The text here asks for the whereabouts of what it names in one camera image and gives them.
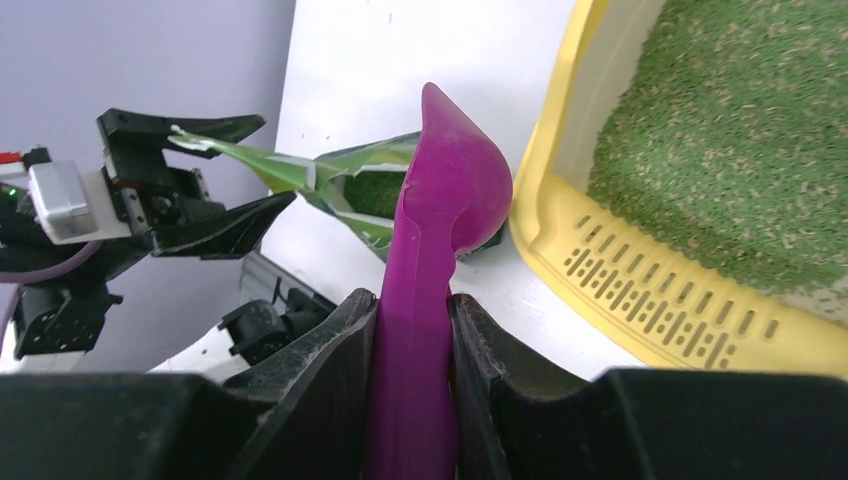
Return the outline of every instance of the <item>yellow litter box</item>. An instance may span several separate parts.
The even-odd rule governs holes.
[[[654,367],[848,376],[848,330],[690,261],[583,192],[597,133],[664,0],[578,0],[515,183],[510,229],[565,302]]]

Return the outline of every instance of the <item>purple plastic scoop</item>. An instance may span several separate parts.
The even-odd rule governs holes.
[[[454,478],[459,426],[448,374],[456,256],[497,232],[512,178],[497,146],[435,85],[395,213],[378,307],[366,480]]]

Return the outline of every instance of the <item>litter box rim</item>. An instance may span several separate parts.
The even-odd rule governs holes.
[[[566,117],[574,94],[578,67],[585,60],[587,49],[609,6],[609,0],[577,0],[572,10],[541,115],[515,179],[509,226],[520,255],[542,281],[579,315],[648,366],[848,376],[848,329],[802,310],[785,306],[774,298],[740,286],[734,280],[686,259],[682,254],[671,251],[649,235],[627,225],[624,220],[617,219],[570,185],[567,180],[552,172],[563,132],[568,128]],[[584,217],[581,212],[590,212],[591,215]],[[591,221],[583,219],[590,216]],[[589,223],[575,227],[580,222]],[[597,245],[593,247],[590,241],[586,240],[591,240],[597,232],[585,238],[577,238],[586,235],[585,231],[578,231],[580,228],[591,228],[595,222],[600,222],[597,223],[596,230],[604,225],[605,232],[616,232],[620,238],[629,238],[629,243],[638,247],[631,249],[630,256],[626,259],[628,262],[633,255],[643,258],[647,256],[648,260],[656,259],[658,264],[663,264],[663,272],[674,270],[684,274],[678,284],[691,279],[687,285],[689,288],[693,282],[696,283],[695,291],[698,296],[707,289],[710,294],[715,290],[720,296],[717,300],[722,302],[725,299],[735,300],[728,300],[725,306],[735,305],[735,311],[747,311],[749,314],[756,312],[757,319],[753,321],[755,328],[751,327],[751,319],[754,317],[750,315],[746,315],[736,324],[729,322],[727,325],[721,325],[721,321],[715,321],[716,306],[710,307],[709,312],[697,312],[693,305],[695,300],[691,298],[675,302],[677,293],[657,293],[656,286],[651,286],[647,280],[641,282],[642,284],[635,280],[635,274],[644,273],[641,269],[628,277],[624,273],[622,260],[621,265],[611,270],[616,270],[616,274],[621,273],[619,278],[627,282],[623,286],[625,294],[633,285],[634,291],[636,287],[642,290],[638,292],[643,294],[641,298],[633,297],[634,304],[641,302],[641,308],[645,299],[651,298],[653,301],[650,303],[662,302],[662,305],[668,305],[670,310],[674,311],[674,317],[668,317],[669,330],[676,330],[683,323],[695,327],[687,325],[687,328],[694,331],[685,339],[685,345],[681,344],[681,348],[676,349],[673,345],[675,342],[668,341],[674,340],[671,333],[666,335],[665,345],[657,341],[656,332],[651,332],[653,337],[647,330],[643,334],[642,326],[639,325],[637,330],[634,325],[635,311],[631,314],[621,311],[621,298],[614,299],[612,307],[610,302],[598,300],[589,295],[592,292],[586,288],[587,281],[572,276],[576,264],[570,269],[566,268],[567,263],[564,262],[583,261],[587,255],[591,255],[589,258],[595,258],[596,264],[599,260],[606,260],[605,267],[612,267],[612,264],[616,263],[611,261],[609,254],[598,253]],[[563,250],[568,252],[572,248],[572,258],[566,259],[569,254]],[[721,345],[715,345],[715,348],[705,345],[705,331],[712,332],[706,337],[718,339],[713,343]],[[696,347],[697,350],[705,351],[702,358],[696,358]]]

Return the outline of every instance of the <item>white table surface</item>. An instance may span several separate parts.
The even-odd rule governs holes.
[[[417,131],[421,87],[432,81],[500,146],[515,172],[573,4],[299,0],[276,149],[314,157]],[[382,262],[302,200],[280,215],[262,253],[334,302],[356,287],[380,292]],[[452,287],[584,378],[610,366],[642,365],[548,289],[511,238],[460,264]]]

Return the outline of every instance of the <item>scoop handle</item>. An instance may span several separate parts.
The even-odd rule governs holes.
[[[366,480],[449,480],[459,423],[451,401],[453,333],[448,284],[456,269],[453,220],[395,216],[377,310]]]

